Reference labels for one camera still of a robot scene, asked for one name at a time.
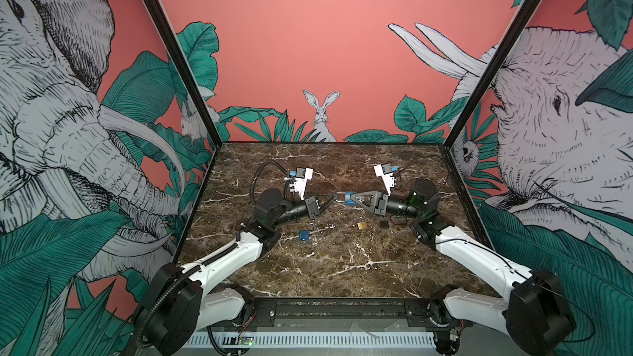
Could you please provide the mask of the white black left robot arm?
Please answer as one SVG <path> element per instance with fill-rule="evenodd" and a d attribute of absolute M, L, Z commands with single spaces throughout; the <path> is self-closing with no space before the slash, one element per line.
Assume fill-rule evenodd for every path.
<path fill-rule="evenodd" d="M 316 196 L 294 204 L 277 189 L 262 192 L 231 242 L 192 263 L 167 263 L 158 270 L 132 316 L 134 330 L 124 353 L 134 355 L 153 347 L 162 355 L 172 355 L 196 331 L 238 318 L 252 295 L 238 286 L 221 291 L 216 287 L 271 251 L 280 240 L 281 225 L 303 217 L 314 219 L 335 200 L 336 195 L 329 194 L 324 204 Z"/>

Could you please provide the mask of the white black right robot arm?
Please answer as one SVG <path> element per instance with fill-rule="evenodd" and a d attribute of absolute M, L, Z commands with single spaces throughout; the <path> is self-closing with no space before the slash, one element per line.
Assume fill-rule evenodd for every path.
<path fill-rule="evenodd" d="M 506 334 L 530 355 L 551 354 L 577 328 L 560 280 L 548 270 L 512 262 L 443 219 L 432 181 L 416 180 L 405 199 L 367 191 L 349 193 L 346 201 L 381 219 L 410 219 L 418 242 L 458 262 L 498 294 L 490 297 L 447 285 L 430 297 L 423 316 L 439 329 L 434 342 L 440 354 L 456 354 L 458 327 L 468 321 Z"/>

